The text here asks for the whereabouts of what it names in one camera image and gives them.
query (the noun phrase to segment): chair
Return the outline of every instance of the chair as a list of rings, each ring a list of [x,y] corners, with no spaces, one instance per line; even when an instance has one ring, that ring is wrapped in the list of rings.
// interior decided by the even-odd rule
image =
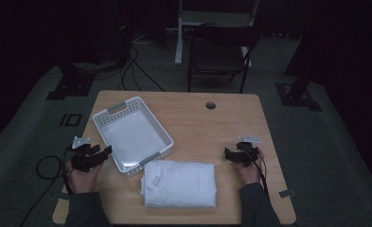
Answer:
[[[236,74],[242,73],[239,88],[242,93],[251,52],[259,38],[260,33],[252,26],[196,26],[188,60],[188,91],[191,91],[194,74],[228,75],[231,76],[228,81],[230,83]],[[242,55],[242,46],[247,47],[245,55]]]

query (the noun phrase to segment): desk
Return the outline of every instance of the desk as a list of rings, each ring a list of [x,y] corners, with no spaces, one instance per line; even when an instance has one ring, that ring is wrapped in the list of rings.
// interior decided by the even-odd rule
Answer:
[[[216,208],[147,208],[140,195],[143,173],[125,178],[112,160],[105,161],[97,179],[102,204],[111,223],[125,224],[239,224],[239,189],[242,184],[231,162],[224,160],[224,148],[236,149],[238,136],[254,135],[262,140],[267,184],[272,205],[285,224],[295,222],[289,197],[278,192],[287,189],[274,143],[259,98],[240,94],[199,94],[161,92],[102,91],[88,119],[82,137],[91,137],[93,145],[105,148],[92,115],[134,96],[140,96],[174,140],[174,161],[204,162],[215,165]],[[211,101],[216,109],[208,110]],[[59,200],[53,214],[56,223],[64,223],[68,201]]]

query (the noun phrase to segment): floor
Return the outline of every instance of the floor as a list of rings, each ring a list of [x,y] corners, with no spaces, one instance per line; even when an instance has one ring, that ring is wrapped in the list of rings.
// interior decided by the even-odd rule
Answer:
[[[99,73],[88,96],[45,100],[62,74],[52,68],[32,89],[19,111],[0,135],[0,226],[18,225],[35,201],[48,188],[35,171],[48,155],[61,156],[74,136],[81,136],[99,91],[127,90],[186,92],[187,48],[183,65],[174,64],[175,34],[165,43],[148,37],[133,44],[139,67]],[[284,76],[298,40],[262,38],[253,52],[244,93],[259,96],[275,143],[286,183],[296,194],[292,203],[295,226],[372,226],[372,177],[354,145],[327,91],[311,83],[309,92],[322,112],[305,107],[283,106],[276,82],[293,83]],[[92,64],[79,67],[95,70]],[[220,81],[195,80],[192,92],[237,93],[239,79],[227,85]],[[64,126],[65,114],[81,114],[77,126]],[[40,163],[40,174],[53,177],[54,161]],[[55,226],[52,214],[62,190],[59,178],[28,216],[25,226]]]

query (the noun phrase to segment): white towel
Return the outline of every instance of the white towel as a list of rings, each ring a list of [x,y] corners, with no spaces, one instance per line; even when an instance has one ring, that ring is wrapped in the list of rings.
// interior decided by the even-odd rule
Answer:
[[[216,207],[212,164],[152,161],[145,164],[141,194],[150,207]]]

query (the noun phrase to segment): small box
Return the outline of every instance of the small box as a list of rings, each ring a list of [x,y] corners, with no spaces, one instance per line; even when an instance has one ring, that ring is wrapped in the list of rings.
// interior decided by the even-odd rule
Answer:
[[[93,116],[120,172],[131,177],[151,160],[170,154],[173,140],[141,97],[136,96]]]

